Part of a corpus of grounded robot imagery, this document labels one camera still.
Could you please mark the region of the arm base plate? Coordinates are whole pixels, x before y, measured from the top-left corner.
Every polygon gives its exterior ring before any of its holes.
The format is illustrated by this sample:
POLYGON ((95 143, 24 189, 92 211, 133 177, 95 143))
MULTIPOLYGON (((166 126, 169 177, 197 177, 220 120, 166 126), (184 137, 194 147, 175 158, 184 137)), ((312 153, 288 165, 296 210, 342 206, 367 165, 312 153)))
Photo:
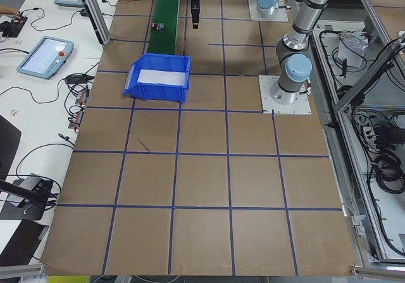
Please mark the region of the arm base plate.
POLYGON ((287 22, 286 9, 279 0, 248 0, 252 21, 287 22))
POLYGON ((310 115, 308 94, 304 84, 297 92, 289 93, 279 87, 278 75, 260 75, 259 89, 264 114, 310 115))

